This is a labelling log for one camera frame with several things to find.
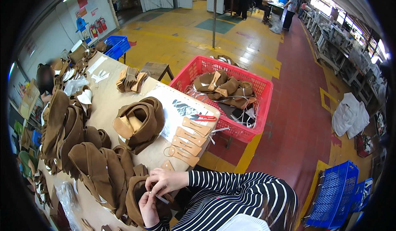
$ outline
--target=woman's left hand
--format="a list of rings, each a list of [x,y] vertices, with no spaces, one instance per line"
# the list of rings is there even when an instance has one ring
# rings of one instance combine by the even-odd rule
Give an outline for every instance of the woman's left hand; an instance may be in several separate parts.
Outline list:
[[[153,227],[160,221],[157,207],[155,206],[156,198],[149,197],[150,194],[150,191],[146,191],[139,200],[140,212],[146,227]]]

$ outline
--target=cardboard box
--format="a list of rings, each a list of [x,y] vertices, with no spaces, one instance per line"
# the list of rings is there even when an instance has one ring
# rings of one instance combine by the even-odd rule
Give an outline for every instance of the cardboard box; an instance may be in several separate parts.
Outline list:
[[[75,51],[69,53],[69,57],[72,59],[73,64],[77,64],[79,60],[84,58],[87,48],[87,43],[84,41]]]
[[[40,91],[38,90],[36,80],[32,79],[18,107],[18,112],[24,119],[29,120],[39,95]]]

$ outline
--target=fire extinguisher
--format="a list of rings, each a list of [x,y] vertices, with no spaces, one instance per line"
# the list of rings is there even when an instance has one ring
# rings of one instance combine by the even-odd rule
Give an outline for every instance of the fire extinguisher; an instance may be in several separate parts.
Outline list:
[[[92,33],[94,38],[96,38],[98,36],[98,33],[97,33],[96,28],[95,28],[94,25],[90,26],[90,31],[91,31],[91,33]]]
[[[96,21],[95,21],[95,27],[96,27],[96,30],[97,30],[99,33],[102,33],[102,32],[103,32],[103,29],[102,29],[102,26],[100,25],[99,20],[96,20]]]
[[[106,30],[107,29],[107,26],[106,26],[106,23],[105,23],[106,20],[104,18],[100,18],[99,22],[102,25],[103,30]]]

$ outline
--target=dark hair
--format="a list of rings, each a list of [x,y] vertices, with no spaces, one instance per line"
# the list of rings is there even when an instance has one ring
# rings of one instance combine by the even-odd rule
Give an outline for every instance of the dark hair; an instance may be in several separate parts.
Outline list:
[[[41,64],[41,63],[38,65],[38,67],[37,67],[37,75],[36,75],[38,83],[40,83],[43,80],[45,80],[44,77],[45,77],[45,75],[47,74],[48,71],[49,72],[51,71],[51,66],[50,65]]]

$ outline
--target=white sack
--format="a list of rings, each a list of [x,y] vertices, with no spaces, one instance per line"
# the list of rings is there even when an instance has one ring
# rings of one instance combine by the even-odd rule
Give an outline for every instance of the white sack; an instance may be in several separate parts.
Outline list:
[[[359,134],[366,128],[367,125],[370,123],[370,117],[369,113],[366,111],[366,108],[364,107],[363,101],[359,103],[359,111],[358,111],[358,116],[353,123],[353,125],[348,129],[346,132],[348,135],[348,138],[351,139],[355,135]]]
[[[343,136],[345,132],[355,122],[359,111],[359,101],[352,93],[344,94],[344,99],[335,110],[331,120],[331,126],[338,136]]]

